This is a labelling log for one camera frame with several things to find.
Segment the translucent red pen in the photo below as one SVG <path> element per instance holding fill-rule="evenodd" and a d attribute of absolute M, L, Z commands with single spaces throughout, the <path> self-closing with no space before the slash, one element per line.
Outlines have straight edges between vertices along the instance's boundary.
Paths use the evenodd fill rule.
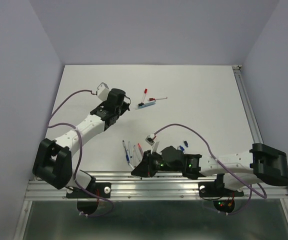
<path fill-rule="evenodd" d="M 143 157 L 144 156 L 144 151 L 143 151 L 143 149 L 142 149 L 142 147 L 141 147 L 141 145 L 139 143 L 137 144 L 137 147 L 139 149 L 139 152 L 140 152 L 141 156 Z"/>

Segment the blue ballpoint pen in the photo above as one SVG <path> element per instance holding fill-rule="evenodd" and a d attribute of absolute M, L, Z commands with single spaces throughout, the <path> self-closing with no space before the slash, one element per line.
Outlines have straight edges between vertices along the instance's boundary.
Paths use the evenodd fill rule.
<path fill-rule="evenodd" d="M 124 149 L 124 152 L 125 152 L 126 162 L 128 164 L 130 164 L 130 158 L 129 158 L 128 150 L 127 150 L 126 143 L 125 143 L 124 140 L 122 140 L 122 146 L 123 146 L 123 149 Z"/>

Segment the white marker blue cap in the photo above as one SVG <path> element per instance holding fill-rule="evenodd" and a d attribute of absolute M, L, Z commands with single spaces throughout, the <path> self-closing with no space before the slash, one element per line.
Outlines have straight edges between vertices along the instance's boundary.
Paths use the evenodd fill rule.
<path fill-rule="evenodd" d="M 132 152 L 132 144 L 130 141 L 128 141 L 128 153 L 129 153 L 129 158 L 131 159 L 133 157 L 133 152 Z"/>

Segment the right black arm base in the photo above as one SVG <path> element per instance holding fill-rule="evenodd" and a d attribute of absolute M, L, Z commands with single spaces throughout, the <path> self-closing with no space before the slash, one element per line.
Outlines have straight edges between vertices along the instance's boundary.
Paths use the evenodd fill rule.
<path fill-rule="evenodd" d="M 244 192 L 225 188 L 224 174 L 217 174 L 214 181 L 202 181 L 198 184 L 199 197 L 212 201 L 214 209 L 220 213 L 232 215 L 235 209 L 235 197 L 243 197 Z"/>

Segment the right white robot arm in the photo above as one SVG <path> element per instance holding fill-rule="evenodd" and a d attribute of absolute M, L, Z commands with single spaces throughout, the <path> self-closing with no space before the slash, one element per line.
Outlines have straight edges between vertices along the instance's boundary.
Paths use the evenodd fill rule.
<path fill-rule="evenodd" d="M 184 153 L 173 146 L 164 148 L 160 153 L 147 150 L 131 175 L 152 178 L 157 172 L 180 172 L 191 180 L 224 174 L 224 178 L 214 182 L 215 192 L 219 195 L 257 183 L 288 186 L 286 153 L 262 143 L 254 143 L 249 151 L 224 155 L 219 159 Z"/>

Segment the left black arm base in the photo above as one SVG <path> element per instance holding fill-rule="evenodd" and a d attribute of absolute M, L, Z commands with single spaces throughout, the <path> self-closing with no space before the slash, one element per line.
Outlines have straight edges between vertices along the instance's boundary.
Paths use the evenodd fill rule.
<path fill-rule="evenodd" d="M 78 200 L 76 208 L 80 216 L 103 217 L 115 208 L 110 200 L 111 183 L 97 183 L 96 178 L 84 170 L 79 170 L 76 176 L 72 176 L 65 188 L 67 198 Z"/>

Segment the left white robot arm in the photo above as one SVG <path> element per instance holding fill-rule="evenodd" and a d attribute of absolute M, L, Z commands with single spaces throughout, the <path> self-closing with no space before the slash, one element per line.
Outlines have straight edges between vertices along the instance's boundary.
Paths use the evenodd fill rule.
<path fill-rule="evenodd" d="M 95 178 L 73 167 L 73 156 L 83 153 L 83 145 L 95 136 L 103 133 L 130 108 L 130 102 L 125 91 L 108 89 L 101 84 L 96 96 L 101 103 L 74 126 L 68 124 L 70 131 L 55 139 L 45 138 L 38 146 L 32 173 L 60 190 L 62 188 L 77 188 L 84 197 L 95 193 Z"/>

